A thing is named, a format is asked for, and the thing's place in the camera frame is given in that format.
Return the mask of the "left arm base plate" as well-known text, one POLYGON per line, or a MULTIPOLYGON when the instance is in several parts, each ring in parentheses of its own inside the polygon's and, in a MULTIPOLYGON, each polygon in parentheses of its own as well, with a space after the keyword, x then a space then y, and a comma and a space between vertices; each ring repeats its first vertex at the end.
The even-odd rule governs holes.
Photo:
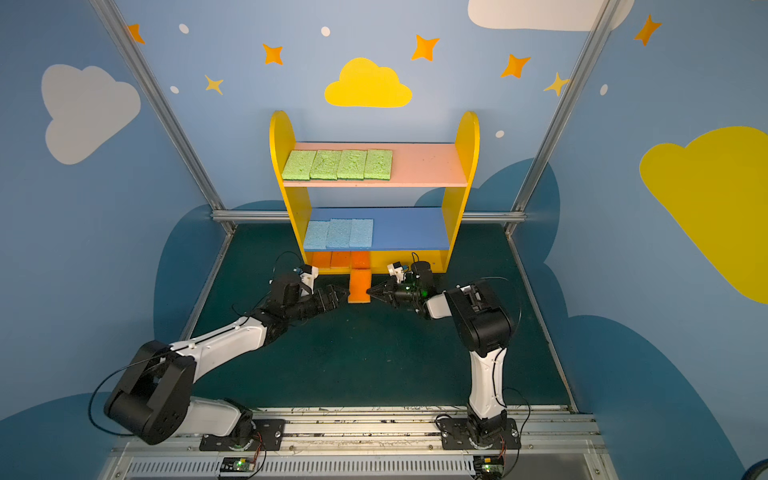
POLYGON ((228 435, 205 434, 199 444, 203 452, 278 451, 286 426, 284 419, 246 419, 228 435))

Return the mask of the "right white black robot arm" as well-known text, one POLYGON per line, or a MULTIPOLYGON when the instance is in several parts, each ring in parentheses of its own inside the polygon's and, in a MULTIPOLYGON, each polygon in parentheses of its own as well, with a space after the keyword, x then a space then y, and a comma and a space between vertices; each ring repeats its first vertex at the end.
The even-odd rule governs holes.
POLYGON ((503 366, 518 320, 510 318, 486 278, 440 291, 430 264, 388 266, 389 278, 367 294, 395 308, 408 307, 429 320, 453 321, 469 352, 471 391, 467 414, 439 414, 435 425, 445 450, 521 448, 521 432, 508 416, 503 366))

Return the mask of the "orange sponge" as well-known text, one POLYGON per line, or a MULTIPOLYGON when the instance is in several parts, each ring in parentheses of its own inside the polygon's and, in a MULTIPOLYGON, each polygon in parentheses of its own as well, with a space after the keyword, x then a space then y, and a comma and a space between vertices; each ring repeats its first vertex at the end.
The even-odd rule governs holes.
POLYGON ((353 269, 350 272, 349 304, 368 304, 371 297, 368 290, 371 288, 372 272, 370 269, 353 269))
POLYGON ((369 251, 353 251, 351 253, 351 268, 352 269, 370 269, 371 268, 371 256, 369 251))
POLYGON ((351 253, 348 251, 335 251, 331 253, 330 267, 333 269, 347 269, 351 267, 351 253))
POLYGON ((312 252, 310 264, 318 269, 331 267, 332 253, 328 251, 312 252))

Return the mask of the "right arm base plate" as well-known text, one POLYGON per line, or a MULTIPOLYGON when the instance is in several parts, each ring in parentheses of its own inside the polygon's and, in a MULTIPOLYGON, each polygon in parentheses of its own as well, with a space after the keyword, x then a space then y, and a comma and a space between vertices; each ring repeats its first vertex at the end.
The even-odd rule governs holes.
POLYGON ((511 418, 476 420, 438 416, 435 419, 444 450, 519 450, 521 435, 511 418))

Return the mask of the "blue sponge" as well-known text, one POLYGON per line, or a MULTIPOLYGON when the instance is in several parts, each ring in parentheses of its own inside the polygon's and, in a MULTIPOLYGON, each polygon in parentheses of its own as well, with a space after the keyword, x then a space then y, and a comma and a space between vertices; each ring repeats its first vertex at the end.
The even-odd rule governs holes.
POLYGON ((349 246, 352 249, 369 249, 373 244, 373 219, 352 219, 349 246))
POLYGON ((327 248, 330 221, 311 220, 308 223, 304 237, 303 247, 305 251, 323 251, 327 248))
POLYGON ((348 249, 352 225, 352 219, 331 219, 328 225, 326 248, 329 250, 348 249))

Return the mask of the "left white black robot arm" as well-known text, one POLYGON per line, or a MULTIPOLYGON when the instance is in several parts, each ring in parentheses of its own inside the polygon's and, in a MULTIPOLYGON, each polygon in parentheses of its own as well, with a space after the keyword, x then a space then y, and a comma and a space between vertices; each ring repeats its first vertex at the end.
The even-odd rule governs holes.
POLYGON ((348 289, 311 287, 297 280, 276 280, 250 311, 221 328, 166 344, 143 344, 132 361, 116 370, 119 380, 103 413, 121 426, 119 436, 135 436, 157 445, 184 434, 224 438, 233 448, 248 449, 257 438, 251 409, 232 400, 193 394, 203 376, 248 352, 265 347, 291 324, 329 312, 346 303, 348 289))

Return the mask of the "green sponge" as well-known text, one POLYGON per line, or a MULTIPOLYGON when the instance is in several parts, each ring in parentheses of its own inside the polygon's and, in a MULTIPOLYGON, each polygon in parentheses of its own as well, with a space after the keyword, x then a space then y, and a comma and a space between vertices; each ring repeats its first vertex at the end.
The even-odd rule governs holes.
POLYGON ((364 180, 367 162, 366 150, 343 150, 337 168, 340 180, 364 180))
POLYGON ((389 181, 391 178, 392 163, 392 150, 368 150, 365 168, 365 180, 389 181))
POLYGON ((292 150, 282 170, 284 181, 309 181, 316 150, 292 150))
POLYGON ((317 150, 310 169, 310 179, 337 180, 341 156, 339 150, 317 150))

